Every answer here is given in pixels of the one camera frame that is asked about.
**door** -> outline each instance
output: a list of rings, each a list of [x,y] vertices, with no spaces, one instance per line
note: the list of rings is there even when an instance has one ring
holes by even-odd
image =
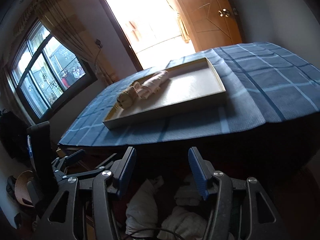
[[[241,43],[239,28],[228,0],[176,0],[188,22],[196,51]],[[226,9],[229,17],[220,16]]]
[[[143,69],[195,53],[167,0],[106,0]]]

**blue checkered tablecloth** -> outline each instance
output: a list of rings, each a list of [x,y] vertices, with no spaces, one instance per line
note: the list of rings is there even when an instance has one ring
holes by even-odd
[[[207,57],[228,93],[224,106],[109,130],[102,120],[117,95],[134,80]],[[266,122],[309,115],[320,108],[320,70],[268,42],[237,44],[198,52],[153,67],[105,88],[77,117],[60,144],[120,146],[183,140],[248,130]]]

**black bag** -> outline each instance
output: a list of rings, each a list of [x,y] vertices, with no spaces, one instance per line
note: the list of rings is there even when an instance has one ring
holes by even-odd
[[[11,158],[19,162],[29,159],[27,143],[28,126],[13,112],[1,113],[0,141]]]
[[[7,193],[12,197],[12,199],[16,200],[16,197],[14,195],[14,186],[16,184],[17,179],[14,176],[9,176],[7,179],[7,186],[5,187],[5,190]]]

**white tray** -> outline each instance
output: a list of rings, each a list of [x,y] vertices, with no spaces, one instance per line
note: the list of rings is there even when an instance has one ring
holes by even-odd
[[[118,103],[103,123],[109,129],[146,122],[166,116],[221,105],[226,100],[223,83],[207,58],[197,59],[166,69],[169,79],[148,99],[138,98],[134,105],[122,109]],[[152,75],[136,80],[142,84]]]

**towel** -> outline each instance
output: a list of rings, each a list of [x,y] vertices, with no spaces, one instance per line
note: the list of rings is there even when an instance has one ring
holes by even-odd
[[[198,192],[192,173],[186,176],[184,182],[188,183],[189,185],[181,186],[177,190],[174,196],[176,204],[178,206],[198,206],[202,197]]]
[[[141,85],[140,89],[137,89],[138,96],[147,99],[151,94],[156,93],[160,89],[160,85],[168,78],[169,73],[166,70],[155,73]]]
[[[163,185],[161,176],[154,180],[148,180],[141,185],[130,202],[127,204],[125,212],[127,216],[127,235],[144,228],[155,228],[158,223],[158,209],[153,195],[157,189]],[[153,237],[153,231],[142,231],[135,233],[135,237]]]
[[[171,230],[185,240],[202,240],[206,226],[207,221],[201,216],[179,206],[176,206],[161,224],[161,228]],[[160,231],[157,237],[162,240],[176,240],[173,234],[165,231]]]

